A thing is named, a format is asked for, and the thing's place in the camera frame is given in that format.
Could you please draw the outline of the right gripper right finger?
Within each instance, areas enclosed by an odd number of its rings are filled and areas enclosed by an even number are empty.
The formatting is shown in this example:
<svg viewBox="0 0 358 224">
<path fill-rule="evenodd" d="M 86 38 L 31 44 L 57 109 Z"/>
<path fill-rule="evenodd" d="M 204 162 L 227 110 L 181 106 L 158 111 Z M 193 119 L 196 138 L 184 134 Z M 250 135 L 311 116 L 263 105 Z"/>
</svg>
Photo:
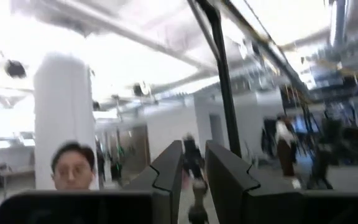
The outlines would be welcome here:
<svg viewBox="0 0 358 224">
<path fill-rule="evenodd" d="M 213 141 L 206 170 L 220 224 L 358 224 L 358 192 L 295 189 Z"/>
</svg>

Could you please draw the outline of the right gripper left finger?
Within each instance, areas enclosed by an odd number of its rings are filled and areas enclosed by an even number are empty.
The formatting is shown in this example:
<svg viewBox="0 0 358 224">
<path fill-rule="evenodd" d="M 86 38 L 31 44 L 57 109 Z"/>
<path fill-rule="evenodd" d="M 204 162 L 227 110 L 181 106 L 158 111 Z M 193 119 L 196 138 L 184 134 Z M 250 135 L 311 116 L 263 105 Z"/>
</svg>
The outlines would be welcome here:
<svg viewBox="0 0 358 224">
<path fill-rule="evenodd" d="M 0 224 L 177 224 L 182 142 L 121 190 L 30 190 L 0 205 Z"/>
</svg>

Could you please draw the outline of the person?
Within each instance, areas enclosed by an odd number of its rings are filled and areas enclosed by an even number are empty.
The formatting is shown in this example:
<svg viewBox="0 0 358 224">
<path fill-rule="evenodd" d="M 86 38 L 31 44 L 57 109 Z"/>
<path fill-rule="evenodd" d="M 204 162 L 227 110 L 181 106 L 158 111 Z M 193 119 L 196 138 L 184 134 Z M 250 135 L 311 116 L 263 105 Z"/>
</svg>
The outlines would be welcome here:
<svg viewBox="0 0 358 224">
<path fill-rule="evenodd" d="M 277 156 L 283 176 L 291 179 L 291 184 L 295 189 L 300 189 L 301 182 L 295 176 L 293 166 L 296 163 L 296 137 L 289 117 L 285 115 L 279 116 L 275 128 Z"/>
<path fill-rule="evenodd" d="M 204 198 L 208 191 L 208 183 L 204 179 L 204 158 L 191 133 L 183 137 L 184 158 L 183 168 L 188 177 L 192 175 L 194 203 L 188 211 L 191 224 L 209 224 L 208 214 L 204 207 Z"/>
</svg>

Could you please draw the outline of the white building pillar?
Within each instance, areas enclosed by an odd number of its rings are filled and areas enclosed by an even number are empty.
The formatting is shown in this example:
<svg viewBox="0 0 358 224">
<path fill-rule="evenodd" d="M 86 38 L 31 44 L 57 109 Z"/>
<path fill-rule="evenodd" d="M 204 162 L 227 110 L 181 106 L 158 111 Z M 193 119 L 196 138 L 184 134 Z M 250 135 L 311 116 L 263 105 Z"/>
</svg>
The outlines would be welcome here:
<svg viewBox="0 0 358 224">
<path fill-rule="evenodd" d="M 89 68 L 69 54 L 49 52 L 34 75 L 35 188 L 54 189 L 51 162 L 76 141 L 96 149 Z"/>
</svg>

